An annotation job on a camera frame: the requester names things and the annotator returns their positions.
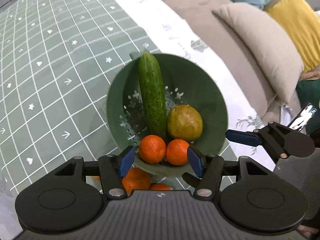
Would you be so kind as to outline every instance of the cucumber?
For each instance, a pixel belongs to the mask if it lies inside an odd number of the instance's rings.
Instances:
[[[143,111],[151,134],[167,137],[167,110],[161,70],[155,56],[143,53],[139,60],[139,83]]]

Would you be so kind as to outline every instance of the beige couch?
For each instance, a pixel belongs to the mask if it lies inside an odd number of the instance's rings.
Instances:
[[[231,3],[230,0],[163,0],[206,42],[225,62],[252,107],[263,122],[280,121],[281,101],[271,88],[247,46],[224,22],[212,14],[212,9]],[[271,7],[279,0],[272,0]],[[289,106],[294,114],[300,111],[296,93]]]

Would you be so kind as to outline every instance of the green colander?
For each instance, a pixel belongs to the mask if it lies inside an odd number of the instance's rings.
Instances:
[[[223,96],[210,76],[193,62],[170,54],[153,54],[159,62],[167,112],[179,104],[197,109],[203,119],[203,133],[192,145],[205,155],[220,152],[228,128],[228,114]],[[107,119],[112,136],[121,150],[136,147],[135,165],[159,176],[180,177],[191,166],[173,166],[167,162],[147,164],[138,155],[141,139],[148,135],[141,102],[138,63],[140,54],[130,54],[132,61],[114,78],[107,96]]]

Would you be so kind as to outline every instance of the phone screen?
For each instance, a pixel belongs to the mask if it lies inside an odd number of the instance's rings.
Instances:
[[[311,104],[307,103],[306,107],[297,115],[295,119],[288,125],[289,128],[301,131],[309,122],[309,120],[316,114],[317,109]]]

